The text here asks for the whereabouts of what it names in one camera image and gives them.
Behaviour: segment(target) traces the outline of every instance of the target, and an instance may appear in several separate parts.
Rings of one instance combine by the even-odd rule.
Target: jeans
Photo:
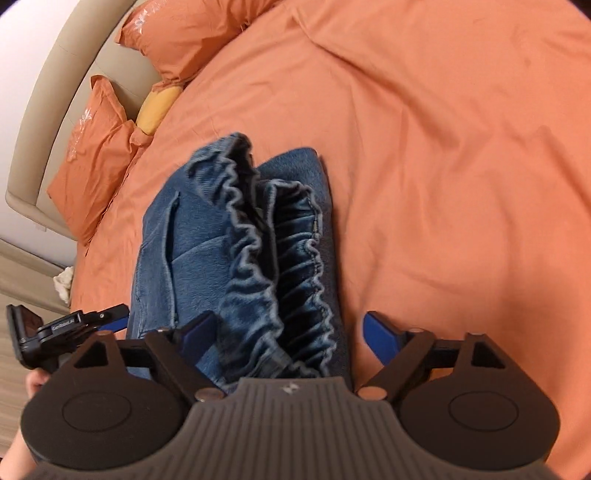
[[[220,318],[197,367],[231,390],[241,377],[340,375],[350,385],[332,238],[316,152],[258,170],[241,134],[197,150],[144,215],[128,337]]]

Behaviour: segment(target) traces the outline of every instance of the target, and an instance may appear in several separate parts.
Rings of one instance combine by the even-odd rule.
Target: finger
[[[50,379],[50,377],[51,375],[41,368],[36,368],[30,372],[25,380],[29,398],[37,393],[41,386],[44,385]]]

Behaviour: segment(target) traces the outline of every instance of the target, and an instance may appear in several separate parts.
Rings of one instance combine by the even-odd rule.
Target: grey ribbed plate
[[[177,436],[138,462],[105,472],[42,464],[30,480],[556,480],[541,461],[504,472],[456,467],[417,446],[386,402],[340,378],[240,381],[196,404]]]

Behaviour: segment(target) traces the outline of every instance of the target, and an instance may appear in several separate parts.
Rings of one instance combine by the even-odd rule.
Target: hand
[[[27,389],[27,395],[29,395],[29,400],[33,398],[33,396],[35,396],[39,390],[41,390],[41,387],[45,385],[50,377],[51,375],[41,368],[36,368],[27,374],[27,378],[25,379],[25,387]]]
[[[29,399],[33,398],[51,375],[41,368],[36,368],[27,374],[25,388]],[[37,464],[22,437],[21,429],[12,441],[12,445],[0,462],[0,478],[2,480],[22,480],[31,473]]]

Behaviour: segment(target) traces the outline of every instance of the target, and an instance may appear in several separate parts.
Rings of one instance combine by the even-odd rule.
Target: yellow pillow
[[[146,135],[154,135],[164,116],[182,91],[183,87],[176,85],[159,92],[150,92],[144,100],[142,108],[139,109],[135,124]]]

